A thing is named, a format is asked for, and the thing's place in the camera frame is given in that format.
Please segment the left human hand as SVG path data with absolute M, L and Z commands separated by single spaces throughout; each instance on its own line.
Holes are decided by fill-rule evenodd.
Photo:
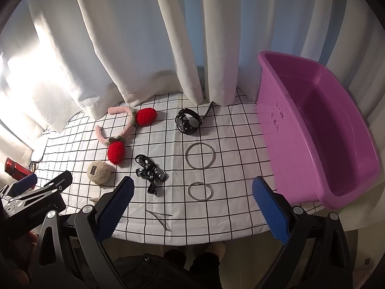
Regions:
M 37 241 L 38 235 L 30 231 L 6 246 L 8 248 L 8 252 L 5 254 L 6 266 L 21 286 L 30 285 Z

